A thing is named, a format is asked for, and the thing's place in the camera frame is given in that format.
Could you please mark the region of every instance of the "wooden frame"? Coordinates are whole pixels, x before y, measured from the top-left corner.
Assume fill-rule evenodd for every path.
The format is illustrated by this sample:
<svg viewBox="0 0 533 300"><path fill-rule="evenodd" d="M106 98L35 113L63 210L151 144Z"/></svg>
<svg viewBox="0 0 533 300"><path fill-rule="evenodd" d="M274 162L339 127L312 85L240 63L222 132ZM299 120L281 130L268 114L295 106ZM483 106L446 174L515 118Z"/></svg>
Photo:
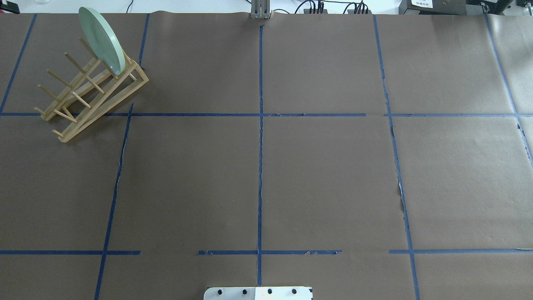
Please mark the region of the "wooden frame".
<svg viewBox="0 0 533 300"><path fill-rule="evenodd" d="M34 108L41 114L41 118L45 121L49 121L55 116L59 115L71 122L71 124L68 125L65 130L63 130L63 132L52 130L52 132L58 135L59 140L64 143L70 141L74 136L87 128L94 121L110 111L113 107L117 106L129 95L133 94L136 90L148 82L148 77L139 64L131 59L125 52L123 53L124 58L126 59L126 67L124 71L117 76L113 73L105 61L98 59L91 47L82 38L79 40L93 58L82 68L74 60L74 58L65 52L65 56L78 69L78 75L76 75L70 82L67 82L56 73L47 70L50 75L61 81L64 85L66 85L66 87L58 96L55 96L47 88L39 84L38 87L52 97L53 101L44 111L37 107ZM91 77L91 73L93 73L100 64L103 64L106 69L96 76ZM139 78L136 78L135 75L133 75L133 72L137 72ZM112 77L111 80L106 83L104 87L99 86L99 84L110 77ZM128 77L133 79L133 82L125 88L118 90L120 85ZM98 90L99 94L90 102L85 101L82 97L93 89ZM82 110L82 112L80 112L80 114L74 117L68 110L68 107L76 101L81 102L85 108Z"/></svg>

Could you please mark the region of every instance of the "white metal plate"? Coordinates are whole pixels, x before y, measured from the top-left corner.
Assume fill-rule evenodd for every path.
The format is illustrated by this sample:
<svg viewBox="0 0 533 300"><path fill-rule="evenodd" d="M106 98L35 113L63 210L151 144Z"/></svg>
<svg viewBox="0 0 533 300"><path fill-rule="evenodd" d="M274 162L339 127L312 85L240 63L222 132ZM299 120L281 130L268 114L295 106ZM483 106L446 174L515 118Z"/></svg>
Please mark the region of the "white metal plate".
<svg viewBox="0 0 533 300"><path fill-rule="evenodd" d="M204 300L312 300L311 287L208 288Z"/></svg>

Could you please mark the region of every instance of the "label with printed text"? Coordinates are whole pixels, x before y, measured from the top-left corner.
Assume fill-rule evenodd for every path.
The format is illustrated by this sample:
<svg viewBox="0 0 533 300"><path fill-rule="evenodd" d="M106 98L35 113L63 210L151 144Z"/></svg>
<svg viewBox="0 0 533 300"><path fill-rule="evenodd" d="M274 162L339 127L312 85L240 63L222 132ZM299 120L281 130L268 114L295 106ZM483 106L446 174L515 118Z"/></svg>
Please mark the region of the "label with printed text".
<svg viewBox="0 0 533 300"><path fill-rule="evenodd" d="M412 5L426 7L428 9L433 8L433 0L411 0Z"/></svg>

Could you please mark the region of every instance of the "light green plate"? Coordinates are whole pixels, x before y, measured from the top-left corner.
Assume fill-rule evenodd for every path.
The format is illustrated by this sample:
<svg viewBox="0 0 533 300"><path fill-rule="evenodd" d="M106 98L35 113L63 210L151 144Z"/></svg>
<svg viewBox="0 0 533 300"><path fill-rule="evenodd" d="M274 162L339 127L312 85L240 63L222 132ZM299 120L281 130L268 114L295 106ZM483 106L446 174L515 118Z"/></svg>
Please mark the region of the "light green plate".
<svg viewBox="0 0 533 300"><path fill-rule="evenodd" d="M115 75L122 73L126 67L124 53L107 21L99 12L87 7L79 8L79 20L94 54L105 61Z"/></svg>

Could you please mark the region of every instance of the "white bracket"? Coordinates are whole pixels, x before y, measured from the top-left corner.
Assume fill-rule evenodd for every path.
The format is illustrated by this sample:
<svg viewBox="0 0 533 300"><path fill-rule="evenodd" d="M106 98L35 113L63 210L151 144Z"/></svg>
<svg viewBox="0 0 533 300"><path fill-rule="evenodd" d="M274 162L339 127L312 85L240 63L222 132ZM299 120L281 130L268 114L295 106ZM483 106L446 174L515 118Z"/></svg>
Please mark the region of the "white bracket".
<svg viewBox="0 0 533 300"><path fill-rule="evenodd" d="M312 300L311 287L208 288L204 300Z"/></svg>
<svg viewBox="0 0 533 300"><path fill-rule="evenodd" d="M251 0L252 19L270 19L270 0Z"/></svg>

